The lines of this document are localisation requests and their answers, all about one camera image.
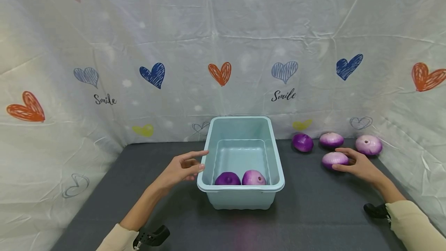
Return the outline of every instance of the purple onion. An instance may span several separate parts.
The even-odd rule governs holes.
[[[242,185],[266,185],[266,180],[259,171],[249,170],[243,175]]]
[[[298,151],[308,152],[313,149],[313,139],[304,133],[295,134],[293,137],[293,145]]]
[[[371,135],[359,136],[358,139],[356,139],[355,146],[358,152],[365,155],[376,155],[383,149],[381,140]]]
[[[330,152],[322,157],[322,165],[325,168],[332,170],[336,164],[348,165],[348,157],[341,152]]]
[[[215,185],[241,185],[240,178],[234,172],[223,172],[215,180]]]
[[[319,142],[327,148],[338,148],[344,143],[344,138],[337,133],[326,133],[320,137]]]

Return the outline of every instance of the white fabric backdrop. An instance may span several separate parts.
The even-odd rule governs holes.
[[[378,135],[380,159],[446,232],[444,0],[0,0],[0,11],[1,250],[49,250],[124,146],[205,140],[220,115],[267,115],[278,139]],[[413,78],[420,62],[442,70]]]

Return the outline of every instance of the sleeve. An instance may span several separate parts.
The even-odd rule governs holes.
[[[411,201],[386,204],[391,230],[408,251],[446,251],[446,239],[428,217]]]
[[[96,251],[134,251],[133,241],[139,232],[127,230],[116,224]]]

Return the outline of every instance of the gray table surface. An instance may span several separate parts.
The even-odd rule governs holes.
[[[285,187],[269,210],[214,210],[195,182],[183,182],[159,202],[147,223],[153,231],[166,225],[171,233],[150,250],[405,250],[387,221],[371,220],[362,209],[368,202],[381,204],[379,194],[352,175],[325,170],[321,159],[329,151],[317,140],[308,154],[296,151],[290,140],[277,145]],[[128,145],[52,250],[96,250],[172,157],[203,147],[204,142]],[[372,161],[395,181],[378,159]]]

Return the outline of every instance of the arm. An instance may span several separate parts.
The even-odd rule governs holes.
[[[383,196],[391,217],[391,229],[408,251],[445,251],[446,239],[432,226],[428,217],[411,201],[407,201],[395,184],[364,155],[350,148],[337,148],[350,158],[350,165],[333,165],[333,169],[349,172],[368,181]]]
[[[115,225],[96,251],[133,251],[133,241],[138,230],[143,227],[152,214],[155,205],[170,189],[180,181],[193,181],[204,170],[194,157],[208,154],[208,151],[191,151],[176,156],[159,177],[150,184],[132,209]]]

